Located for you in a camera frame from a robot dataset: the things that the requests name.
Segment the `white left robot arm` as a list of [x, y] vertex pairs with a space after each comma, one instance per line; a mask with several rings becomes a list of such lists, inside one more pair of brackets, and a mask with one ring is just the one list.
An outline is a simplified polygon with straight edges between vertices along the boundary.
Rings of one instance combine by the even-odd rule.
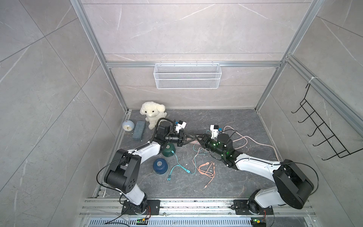
[[112, 161], [104, 166], [105, 187], [121, 192], [133, 206], [143, 209], [147, 204], [146, 194], [137, 185], [140, 166], [149, 158], [158, 155], [168, 143], [181, 147], [194, 141], [194, 137], [184, 131], [186, 122], [160, 118], [151, 139], [144, 145], [131, 150], [119, 149]]

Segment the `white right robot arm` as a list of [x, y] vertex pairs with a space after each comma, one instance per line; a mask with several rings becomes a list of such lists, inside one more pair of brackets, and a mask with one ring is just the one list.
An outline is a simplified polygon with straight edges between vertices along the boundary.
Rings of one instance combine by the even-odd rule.
[[216, 140], [205, 133], [197, 134], [195, 138], [204, 149], [219, 155], [227, 167], [251, 172], [275, 183], [275, 186], [268, 189], [257, 189], [249, 197], [247, 205], [252, 214], [260, 214], [270, 206], [285, 204], [301, 210], [316, 189], [297, 162], [251, 157], [237, 151], [233, 147], [233, 141], [225, 133], [218, 134]]

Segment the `pink power strip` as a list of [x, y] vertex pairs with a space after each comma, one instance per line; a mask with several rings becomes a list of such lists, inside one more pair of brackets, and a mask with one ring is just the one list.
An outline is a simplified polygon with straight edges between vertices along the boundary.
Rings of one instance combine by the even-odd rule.
[[[244, 145], [242, 145], [242, 146], [240, 146], [240, 147], [238, 147], [238, 148], [235, 148], [235, 149], [241, 149], [241, 148], [243, 148], [243, 147], [246, 147], [246, 145], [248, 144], [248, 139], [249, 139], [249, 140], [253, 141], [255, 144], [258, 144], [258, 145], [261, 145], [261, 146], [267, 146], [267, 147], [271, 147], [271, 148], [273, 148], [273, 150], [274, 150], [274, 152], [275, 152], [275, 155], [276, 155], [276, 157], [277, 157], [277, 160], [278, 160], [278, 161], [280, 161], [279, 156], [278, 156], [278, 153], [277, 153], [277, 151], [276, 151], [276, 149], [275, 149], [275, 147], [274, 147], [274, 146], [271, 146], [271, 145], [268, 145], [268, 144], [262, 144], [262, 143], [259, 143], [259, 142], [255, 141], [253, 138], [251, 138], [251, 137], [249, 137], [249, 136], [243, 136], [243, 135], [241, 135], [241, 134], [240, 134], [237, 130], [235, 130], [234, 128], [232, 128], [231, 126], [228, 126], [228, 125], [227, 125], [227, 126], [225, 126], [225, 127], [222, 129], [222, 131], [221, 131], [220, 133], [225, 133], [226, 131], [228, 131], [228, 130], [226, 130], [226, 128], [230, 128], [230, 129], [228, 129], [228, 130], [233, 131], [233, 134], [234, 134], [234, 133], [236, 133], [236, 134], [238, 134], [238, 135], [240, 136], [240, 138], [233, 140], [233, 142], [236, 142], [236, 141], [239, 141], [239, 140], [242, 140], [242, 139], [244, 139], [244, 140], [246, 141], [246, 143], [245, 143]], [[193, 141], [193, 142], [191, 142], [191, 144], [193, 144], [193, 147], [194, 147], [196, 144], [200, 145], [198, 141]]]

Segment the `green meat grinder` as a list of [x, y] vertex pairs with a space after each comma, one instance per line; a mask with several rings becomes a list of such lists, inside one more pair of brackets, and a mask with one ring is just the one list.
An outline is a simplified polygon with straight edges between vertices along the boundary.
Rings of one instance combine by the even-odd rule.
[[167, 143], [162, 149], [162, 154], [165, 157], [172, 157], [175, 155], [175, 152], [176, 148], [173, 143]]

